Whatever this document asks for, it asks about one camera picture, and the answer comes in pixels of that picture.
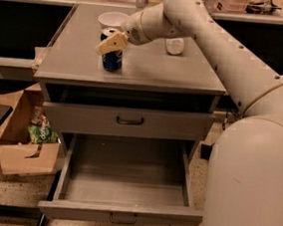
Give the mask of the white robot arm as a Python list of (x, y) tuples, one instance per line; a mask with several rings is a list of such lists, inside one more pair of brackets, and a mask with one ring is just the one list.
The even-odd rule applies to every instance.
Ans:
[(283, 77), (217, 25), (201, 0), (163, 0), (135, 12), (100, 54), (190, 37), (237, 104), (239, 121), (214, 144), (202, 226), (283, 226)]

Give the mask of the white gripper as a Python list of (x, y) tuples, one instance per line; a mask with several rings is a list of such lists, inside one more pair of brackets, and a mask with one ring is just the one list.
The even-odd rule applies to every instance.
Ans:
[(140, 46), (161, 38), (187, 37), (185, 32), (167, 20), (162, 4), (133, 13), (121, 27), (123, 32), (114, 32), (96, 46), (95, 51), (98, 54), (105, 55), (124, 49), (129, 41)]

